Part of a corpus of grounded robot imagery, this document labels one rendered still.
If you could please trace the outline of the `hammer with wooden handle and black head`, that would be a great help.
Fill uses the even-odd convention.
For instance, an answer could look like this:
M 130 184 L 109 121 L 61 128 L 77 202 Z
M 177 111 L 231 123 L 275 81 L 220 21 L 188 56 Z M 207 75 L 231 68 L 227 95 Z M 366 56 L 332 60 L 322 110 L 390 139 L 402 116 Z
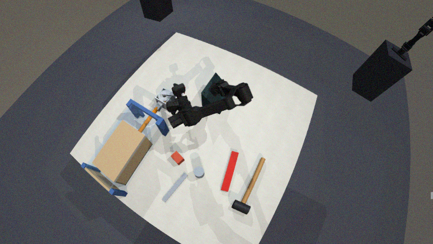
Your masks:
M 258 176 L 259 176 L 259 174 L 261 172 L 261 169 L 262 169 L 262 166 L 263 166 L 265 160 L 266 160 L 265 158 L 261 157 L 260 162 L 259 162 L 259 164 L 258 164 L 258 166 L 256 168 L 255 173 L 254 173 L 254 176 L 252 177 L 252 179 L 251 179 L 251 181 L 249 183 L 249 186 L 248 186 L 248 188 L 247 188 L 247 190 L 246 190 L 246 192 L 245 192 L 245 194 L 244 194 L 241 202 L 238 201 L 238 200 L 235 200 L 233 202 L 233 204 L 232 204 L 232 208 L 233 209 L 236 209 L 237 211 L 240 211 L 240 212 L 242 212 L 244 214 L 248 214 L 251 206 L 246 205 L 246 202 L 247 202 L 247 199 L 248 199 L 248 197 L 249 197 L 249 195 L 250 195 L 250 193 L 251 193 L 251 191 L 253 189 L 253 186 L 254 186 L 255 182 L 258 179 Z

